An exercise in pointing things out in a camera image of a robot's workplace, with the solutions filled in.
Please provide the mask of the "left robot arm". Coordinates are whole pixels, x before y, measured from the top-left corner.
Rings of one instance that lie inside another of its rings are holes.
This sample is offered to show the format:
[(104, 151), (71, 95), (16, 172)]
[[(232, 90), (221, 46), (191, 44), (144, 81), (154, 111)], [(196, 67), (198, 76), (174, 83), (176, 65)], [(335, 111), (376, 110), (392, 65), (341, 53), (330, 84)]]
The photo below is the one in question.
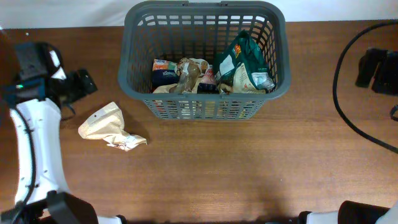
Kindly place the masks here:
[(90, 74), (64, 72), (59, 50), (46, 42), (17, 44), (12, 52), (19, 69), (3, 98), (16, 129), (19, 181), (15, 206), (1, 213), (1, 223), (126, 223), (73, 196), (63, 172), (61, 109), (97, 90)]

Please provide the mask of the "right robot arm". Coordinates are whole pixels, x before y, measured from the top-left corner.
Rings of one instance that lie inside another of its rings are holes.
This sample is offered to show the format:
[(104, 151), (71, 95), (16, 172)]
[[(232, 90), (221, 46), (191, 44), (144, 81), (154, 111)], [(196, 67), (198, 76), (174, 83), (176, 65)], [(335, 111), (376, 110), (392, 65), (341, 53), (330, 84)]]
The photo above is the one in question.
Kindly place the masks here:
[[(377, 87), (382, 78), (397, 78), (397, 52), (370, 48), (359, 61), (356, 85), (368, 87), (374, 77), (372, 89), (384, 93)], [(392, 208), (345, 201), (335, 212), (301, 212), (298, 224), (397, 224), (397, 205)]]

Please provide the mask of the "cream snack bag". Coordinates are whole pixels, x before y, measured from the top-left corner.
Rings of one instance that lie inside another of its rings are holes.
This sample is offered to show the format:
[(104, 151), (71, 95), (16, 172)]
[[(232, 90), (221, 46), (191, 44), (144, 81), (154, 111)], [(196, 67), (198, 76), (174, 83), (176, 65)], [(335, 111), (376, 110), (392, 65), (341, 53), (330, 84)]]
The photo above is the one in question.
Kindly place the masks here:
[(107, 146), (123, 151), (130, 151), (140, 144), (147, 144), (147, 139), (124, 130), (125, 122), (121, 109), (115, 102), (110, 102), (93, 113), (79, 128), (78, 134), (83, 139), (107, 142)]

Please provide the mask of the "green tortilla wrap package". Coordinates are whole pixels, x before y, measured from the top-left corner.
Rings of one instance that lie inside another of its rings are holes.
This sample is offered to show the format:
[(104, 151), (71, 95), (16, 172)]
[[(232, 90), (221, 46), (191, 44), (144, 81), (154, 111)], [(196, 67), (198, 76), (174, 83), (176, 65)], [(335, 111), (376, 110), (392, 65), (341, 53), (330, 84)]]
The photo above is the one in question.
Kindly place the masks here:
[(266, 94), (275, 89), (270, 68), (258, 44), (245, 30), (215, 57), (213, 73), (221, 94)]

